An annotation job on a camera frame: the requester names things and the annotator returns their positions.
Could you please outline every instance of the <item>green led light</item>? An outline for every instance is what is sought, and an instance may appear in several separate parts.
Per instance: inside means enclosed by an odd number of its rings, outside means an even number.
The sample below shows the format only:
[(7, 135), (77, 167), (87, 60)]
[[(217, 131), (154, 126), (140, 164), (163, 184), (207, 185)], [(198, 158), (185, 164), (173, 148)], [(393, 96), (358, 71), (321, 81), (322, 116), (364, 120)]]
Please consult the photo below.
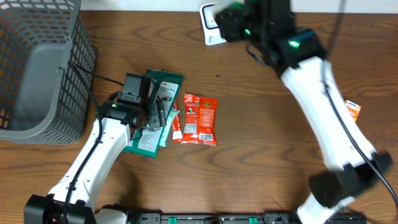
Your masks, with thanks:
[(300, 46), (300, 42), (297, 41), (289, 41), (289, 45), (294, 47), (294, 48), (298, 48)]
[(250, 34), (251, 34), (250, 30), (248, 30), (248, 29), (245, 29), (245, 30), (244, 30), (244, 33), (247, 34), (247, 35), (250, 35)]

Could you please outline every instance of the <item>gray plastic basket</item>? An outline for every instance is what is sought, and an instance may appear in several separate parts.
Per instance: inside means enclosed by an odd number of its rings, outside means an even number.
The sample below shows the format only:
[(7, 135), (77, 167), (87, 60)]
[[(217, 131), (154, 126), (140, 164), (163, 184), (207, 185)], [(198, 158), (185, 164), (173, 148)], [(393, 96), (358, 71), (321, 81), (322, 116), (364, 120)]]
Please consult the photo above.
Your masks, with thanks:
[[(95, 51), (80, 0), (0, 0), (0, 139), (70, 144), (88, 93), (68, 66), (92, 71)], [(81, 73), (88, 86), (92, 76)]]

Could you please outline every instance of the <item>wooden surface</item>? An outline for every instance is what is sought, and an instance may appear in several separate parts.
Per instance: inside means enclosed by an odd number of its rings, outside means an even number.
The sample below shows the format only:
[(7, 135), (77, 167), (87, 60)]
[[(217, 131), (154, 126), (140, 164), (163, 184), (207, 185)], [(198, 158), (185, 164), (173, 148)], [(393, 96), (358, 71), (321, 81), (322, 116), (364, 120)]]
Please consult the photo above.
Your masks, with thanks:
[[(123, 82), (127, 72), (147, 68), (185, 75), (183, 94), (219, 100), (218, 145), (175, 144), (157, 159), (122, 153), (99, 195), (97, 208), (120, 203), (165, 213), (262, 213), (293, 210), (308, 191), (308, 177), (325, 170), (315, 136), (299, 105), (269, 68), (259, 66), (243, 44), (207, 47), (198, 13), (82, 12), (98, 49), (96, 72)], [(325, 42), (335, 16), (299, 14), (300, 26), (314, 28)], [(331, 56), (345, 98), (359, 103), (357, 123), (367, 138), (398, 160), (398, 16), (348, 15)], [(119, 90), (95, 80), (99, 103)], [(32, 194), (46, 195), (67, 171), (91, 131), (70, 146), (1, 142), (0, 223), (21, 223)], [(398, 168), (387, 175), (398, 190)], [(394, 223), (396, 210), (378, 184), (353, 204), (368, 217)]]

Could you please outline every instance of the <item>red snack packet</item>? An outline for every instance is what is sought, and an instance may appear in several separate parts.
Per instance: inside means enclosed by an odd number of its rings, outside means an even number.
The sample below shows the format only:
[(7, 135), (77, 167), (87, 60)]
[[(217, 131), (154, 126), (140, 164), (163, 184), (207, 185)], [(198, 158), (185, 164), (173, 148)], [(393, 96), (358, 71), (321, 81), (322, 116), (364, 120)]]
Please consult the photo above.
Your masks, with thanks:
[(218, 100), (185, 94), (185, 127), (181, 143), (203, 143), (215, 146), (214, 123)]
[[(174, 101), (173, 108), (175, 110), (179, 110), (177, 100)], [(180, 124), (179, 114), (177, 114), (176, 117), (173, 119), (172, 129), (173, 129), (173, 142), (181, 142), (182, 132), (181, 132), (181, 124)]]

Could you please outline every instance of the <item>white wall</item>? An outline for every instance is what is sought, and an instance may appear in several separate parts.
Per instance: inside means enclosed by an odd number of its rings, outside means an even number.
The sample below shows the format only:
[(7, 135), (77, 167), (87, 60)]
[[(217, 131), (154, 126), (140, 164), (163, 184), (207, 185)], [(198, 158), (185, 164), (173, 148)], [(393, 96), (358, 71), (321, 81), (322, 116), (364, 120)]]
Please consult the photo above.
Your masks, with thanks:
[[(220, 0), (81, 0), (82, 10), (197, 11)], [(294, 12), (336, 12), (340, 0), (292, 0)], [(398, 0), (347, 0), (346, 12), (398, 13)]]

